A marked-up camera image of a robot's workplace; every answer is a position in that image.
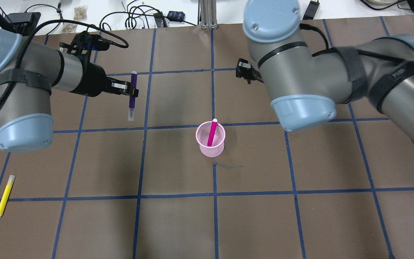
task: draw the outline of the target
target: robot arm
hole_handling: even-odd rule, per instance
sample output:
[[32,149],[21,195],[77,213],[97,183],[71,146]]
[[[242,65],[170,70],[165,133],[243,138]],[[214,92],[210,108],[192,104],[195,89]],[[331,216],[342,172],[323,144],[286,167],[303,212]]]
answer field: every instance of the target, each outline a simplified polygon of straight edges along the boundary
[[249,0],[243,30],[251,62],[240,59],[236,75],[266,84],[284,130],[325,123],[335,118],[336,104],[367,96],[414,141],[414,36],[384,37],[313,56],[299,30],[296,0]]
[[91,97],[101,92],[138,97],[130,82],[107,77],[102,67],[89,62],[92,50],[110,47],[107,39],[84,31],[70,45],[63,44],[66,53],[30,42],[20,68],[14,69],[24,41],[20,35],[0,29],[0,97],[16,82],[0,105],[3,151],[33,151],[51,144],[51,88]]

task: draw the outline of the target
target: pink marker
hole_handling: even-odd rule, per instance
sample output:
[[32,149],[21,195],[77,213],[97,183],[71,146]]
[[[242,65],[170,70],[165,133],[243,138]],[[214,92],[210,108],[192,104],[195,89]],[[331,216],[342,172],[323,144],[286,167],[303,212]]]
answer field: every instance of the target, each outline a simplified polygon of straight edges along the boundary
[[218,124],[218,120],[213,119],[212,120],[212,126],[210,127],[210,133],[208,135],[207,146],[212,146],[213,136],[215,136],[215,131],[217,130],[217,124]]

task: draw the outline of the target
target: pink cup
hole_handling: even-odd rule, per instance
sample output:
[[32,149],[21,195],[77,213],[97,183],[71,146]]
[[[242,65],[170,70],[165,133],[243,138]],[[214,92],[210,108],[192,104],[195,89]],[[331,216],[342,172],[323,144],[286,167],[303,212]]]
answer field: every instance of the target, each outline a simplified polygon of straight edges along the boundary
[[223,152],[225,148],[225,128],[218,123],[215,130],[215,136],[213,136],[212,146],[207,146],[208,135],[210,133],[210,127],[212,126],[212,121],[206,121],[199,125],[196,130],[196,140],[199,143],[199,149],[201,149],[202,154],[208,157],[216,157]]

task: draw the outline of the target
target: marker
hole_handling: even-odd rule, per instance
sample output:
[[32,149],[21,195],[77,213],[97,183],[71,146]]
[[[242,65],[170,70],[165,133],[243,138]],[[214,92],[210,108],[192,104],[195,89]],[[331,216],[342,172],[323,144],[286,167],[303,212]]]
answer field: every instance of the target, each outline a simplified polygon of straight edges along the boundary
[[[132,74],[130,75],[130,83],[137,88],[137,73],[135,71],[132,71]],[[133,110],[135,109],[135,97],[131,96],[129,100],[129,113],[127,115],[128,121],[133,121]]]
[[4,214],[5,206],[7,204],[10,191],[12,190],[12,185],[14,184],[14,180],[15,180],[14,175],[10,175],[9,180],[7,180],[7,185],[6,185],[3,197],[1,198],[1,202],[0,202],[0,217]]
[[210,133],[208,135],[207,146],[212,146],[213,137],[215,136],[215,131],[217,131],[217,124],[218,124],[218,120],[213,119],[212,120],[212,126],[210,126]]

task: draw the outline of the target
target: purple marker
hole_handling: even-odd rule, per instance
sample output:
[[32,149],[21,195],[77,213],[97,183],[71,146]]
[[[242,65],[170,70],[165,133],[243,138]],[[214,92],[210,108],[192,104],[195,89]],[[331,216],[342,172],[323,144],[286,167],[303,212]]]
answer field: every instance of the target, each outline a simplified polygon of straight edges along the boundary
[[[132,74],[130,75],[130,83],[137,88],[137,73],[135,71],[132,71]],[[127,116],[128,121],[133,121],[133,110],[135,109],[135,97],[130,97],[129,100],[129,113]]]

